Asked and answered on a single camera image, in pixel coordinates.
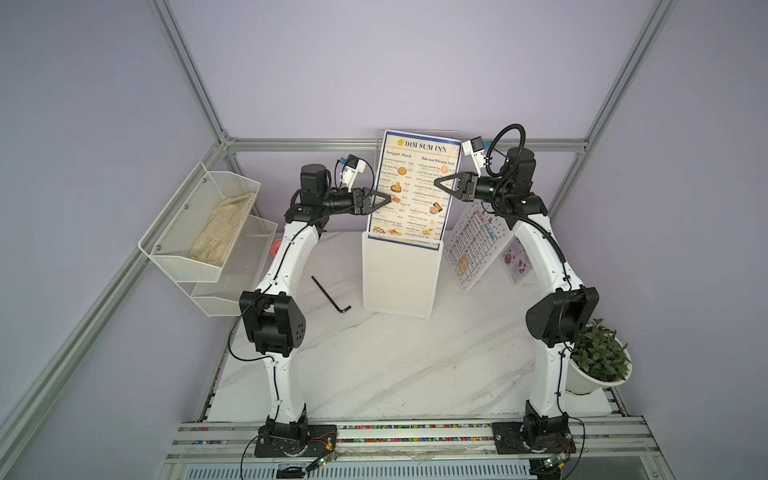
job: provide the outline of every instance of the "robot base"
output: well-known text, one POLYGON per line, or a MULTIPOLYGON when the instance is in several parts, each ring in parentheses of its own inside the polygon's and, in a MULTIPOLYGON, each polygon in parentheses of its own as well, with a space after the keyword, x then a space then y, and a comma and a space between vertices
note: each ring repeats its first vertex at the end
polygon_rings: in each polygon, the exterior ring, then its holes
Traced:
POLYGON ((499 455, 576 451, 568 416, 541 417, 530 402, 526 402, 522 422, 495 422, 492 431, 499 455))
POLYGON ((259 429, 253 456, 257 458, 318 457, 330 443, 336 447, 336 425, 309 425, 306 407, 298 422, 277 423, 270 417, 259 429))

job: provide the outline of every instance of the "beige cloth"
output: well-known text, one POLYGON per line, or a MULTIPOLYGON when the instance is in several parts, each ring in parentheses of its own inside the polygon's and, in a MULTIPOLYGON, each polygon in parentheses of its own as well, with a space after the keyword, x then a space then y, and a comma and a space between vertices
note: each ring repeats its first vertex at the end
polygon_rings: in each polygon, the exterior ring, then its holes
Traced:
POLYGON ((210 212, 205 228, 192 244, 187 258, 223 266, 255 196, 256 194, 245 194, 227 197, 216 205, 210 212))

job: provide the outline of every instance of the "white flower pot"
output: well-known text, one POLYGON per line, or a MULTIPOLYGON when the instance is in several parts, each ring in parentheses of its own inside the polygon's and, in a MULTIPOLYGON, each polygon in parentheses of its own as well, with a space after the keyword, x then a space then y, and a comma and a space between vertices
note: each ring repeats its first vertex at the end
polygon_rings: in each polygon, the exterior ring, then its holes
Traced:
POLYGON ((629 360, 629 362, 627 362, 627 378, 624 380, 618 380, 616 382, 601 382, 600 380, 593 379, 588 374, 581 371, 576 362, 569 360, 568 378, 565 380, 565 389, 570 393, 574 393, 575 395, 587 395, 588 393, 592 393, 597 389, 619 386, 626 382, 627 379, 629 379, 629 377, 632 375, 632 357, 629 356, 628 351, 627 359, 629 360))

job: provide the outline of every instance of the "white marble surface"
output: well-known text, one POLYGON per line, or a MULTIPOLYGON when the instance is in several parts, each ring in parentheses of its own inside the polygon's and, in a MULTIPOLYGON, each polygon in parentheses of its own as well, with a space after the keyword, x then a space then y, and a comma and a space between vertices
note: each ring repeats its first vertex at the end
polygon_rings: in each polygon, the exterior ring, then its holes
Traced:
MULTIPOLYGON (((525 312, 536 287, 513 288, 496 261, 462 294, 443 259, 431 319, 375 313, 362 309, 361 256, 359 233, 324 233, 299 284, 306 338, 293 355, 310 418, 520 416, 533 385, 525 312), (338 313, 311 275, 352 309, 338 313)), ((233 350, 257 355, 242 323, 233 350)), ((221 375, 208 420, 262 422, 270 406, 263 362, 229 357, 221 375)))

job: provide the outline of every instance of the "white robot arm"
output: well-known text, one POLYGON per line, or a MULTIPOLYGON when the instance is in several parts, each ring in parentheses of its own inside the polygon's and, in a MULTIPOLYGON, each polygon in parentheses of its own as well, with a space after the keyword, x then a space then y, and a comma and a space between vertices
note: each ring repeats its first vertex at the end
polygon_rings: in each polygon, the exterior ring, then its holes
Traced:
POLYGON ((353 187, 357 174, 365 169, 363 159, 349 155, 341 163, 341 188, 331 187, 330 172, 323 165, 302 167, 301 188, 286 212, 280 248, 256 290, 240 296, 245 331, 262 354, 259 359, 264 360, 272 397, 270 415, 260 429, 258 456, 308 452, 310 427, 296 376, 291 373, 291 352, 304 340, 304 315, 293 298, 310 252, 332 215, 369 215, 391 201, 387 194, 353 187))
POLYGON ((504 218, 525 248, 541 287, 541 300, 525 315, 528 331, 537 340, 534 388, 519 430, 495 435, 497 448, 500 440, 515 453, 571 442, 563 396, 568 360, 576 337, 598 302, 598 292, 585 287, 576 276, 554 238, 546 206, 531 192, 536 160, 525 148, 525 129, 520 124, 505 127, 487 150, 480 137, 464 142, 462 148, 472 157, 477 174, 448 175, 435 180, 435 186, 462 201, 487 202, 493 214, 504 218), (510 130, 520 132, 520 145, 509 149, 504 165, 494 172, 491 152, 510 130), (481 176, 483 166, 487 176, 481 176), (449 180, 451 187, 445 185, 449 180))

